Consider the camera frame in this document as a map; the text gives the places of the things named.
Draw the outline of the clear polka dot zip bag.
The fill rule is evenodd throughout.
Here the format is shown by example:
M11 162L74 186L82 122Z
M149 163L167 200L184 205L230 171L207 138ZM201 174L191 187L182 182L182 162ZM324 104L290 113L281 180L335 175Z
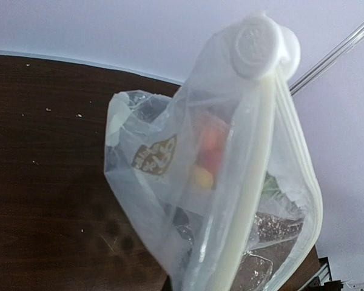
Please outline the clear polka dot zip bag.
M323 206L288 87L299 62L293 31L254 13L208 40L173 97L110 100L105 177L174 290L278 290L313 248ZM192 179L206 118L229 129L211 189Z

